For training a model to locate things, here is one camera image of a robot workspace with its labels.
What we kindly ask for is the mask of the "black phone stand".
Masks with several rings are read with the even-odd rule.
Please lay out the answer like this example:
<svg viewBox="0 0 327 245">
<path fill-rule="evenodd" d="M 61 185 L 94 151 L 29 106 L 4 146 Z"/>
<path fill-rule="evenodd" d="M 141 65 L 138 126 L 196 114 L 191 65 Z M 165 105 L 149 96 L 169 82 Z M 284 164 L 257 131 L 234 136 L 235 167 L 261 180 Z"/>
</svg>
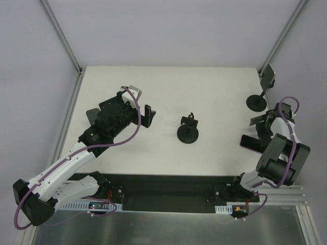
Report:
<svg viewBox="0 0 327 245">
<path fill-rule="evenodd" d="M 183 116 L 180 121 L 180 127 L 177 130 L 177 138 L 185 144 L 196 142 L 199 137 L 197 125 L 198 120 L 195 119 L 193 112 L 187 117 Z"/>
<path fill-rule="evenodd" d="M 253 94 L 249 96 L 246 100 L 247 107 L 254 111 L 254 112 L 262 112 L 267 107 L 267 102 L 264 99 L 264 95 L 267 93 L 267 91 L 274 86 L 275 79 L 273 79 L 271 82 L 263 82 L 263 80 L 260 81 L 260 85 L 262 86 L 262 92 L 260 95 Z"/>
</svg>

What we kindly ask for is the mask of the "black phone purple edge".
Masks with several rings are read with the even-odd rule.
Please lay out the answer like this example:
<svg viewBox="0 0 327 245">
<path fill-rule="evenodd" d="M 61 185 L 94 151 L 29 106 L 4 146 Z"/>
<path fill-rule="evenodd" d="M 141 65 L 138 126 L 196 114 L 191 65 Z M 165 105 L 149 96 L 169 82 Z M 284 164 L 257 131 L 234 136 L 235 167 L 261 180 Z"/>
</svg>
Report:
<svg viewBox="0 0 327 245">
<path fill-rule="evenodd" d="M 260 154 L 262 154 L 266 149 L 266 146 L 262 146 L 258 139 L 247 135 L 242 135 L 240 146 Z"/>
</svg>

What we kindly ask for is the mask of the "black phone silver edge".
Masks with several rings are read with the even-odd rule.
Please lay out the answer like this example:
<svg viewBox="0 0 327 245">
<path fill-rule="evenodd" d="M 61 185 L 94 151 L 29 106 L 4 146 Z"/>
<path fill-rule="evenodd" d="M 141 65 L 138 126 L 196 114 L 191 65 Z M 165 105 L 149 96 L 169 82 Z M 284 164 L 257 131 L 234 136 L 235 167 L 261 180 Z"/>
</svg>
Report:
<svg viewBox="0 0 327 245">
<path fill-rule="evenodd" d="M 271 66 L 271 64 L 268 64 L 266 66 L 266 68 L 264 69 L 263 74 L 261 76 L 261 80 L 260 80 L 260 85 L 264 91 L 271 88 L 271 86 L 274 82 L 275 76 L 276 76 L 276 73 L 275 73 L 273 67 Z"/>
</svg>

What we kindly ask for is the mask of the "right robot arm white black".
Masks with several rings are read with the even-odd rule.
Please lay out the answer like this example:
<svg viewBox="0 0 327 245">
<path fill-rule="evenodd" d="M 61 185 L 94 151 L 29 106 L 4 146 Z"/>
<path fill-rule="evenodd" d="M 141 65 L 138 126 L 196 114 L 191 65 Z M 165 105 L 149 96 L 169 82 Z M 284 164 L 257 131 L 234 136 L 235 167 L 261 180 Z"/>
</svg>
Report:
<svg viewBox="0 0 327 245">
<path fill-rule="evenodd" d="M 233 201 L 253 197 L 263 184 L 277 189 L 295 182 L 311 149 L 296 136 L 294 115 L 291 105 L 277 103 L 274 109 L 250 120 L 258 136 L 243 135 L 240 146 L 261 157 L 255 170 L 234 178 L 230 188 Z"/>
</svg>

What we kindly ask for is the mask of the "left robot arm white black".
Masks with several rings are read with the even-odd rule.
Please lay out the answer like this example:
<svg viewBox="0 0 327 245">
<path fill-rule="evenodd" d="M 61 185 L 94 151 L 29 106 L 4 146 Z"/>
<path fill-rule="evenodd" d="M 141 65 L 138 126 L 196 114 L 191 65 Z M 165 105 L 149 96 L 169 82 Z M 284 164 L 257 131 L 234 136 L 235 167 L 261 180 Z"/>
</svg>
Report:
<svg viewBox="0 0 327 245">
<path fill-rule="evenodd" d="M 16 229 L 40 226 L 59 208 L 76 199 L 108 197 L 109 181 L 98 171 L 67 185 L 65 181 L 108 148 L 131 141 L 136 133 L 126 140 L 114 142 L 130 124 L 138 128 L 150 127 L 156 112 L 145 105 L 145 114 L 141 114 L 138 104 L 141 94 L 142 91 L 134 86 L 121 87 L 115 97 L 99 104 L 95 120 L 64 156 L 30 180 L 19 179 L 13 184 L 17 204 Z"/>
</svg>

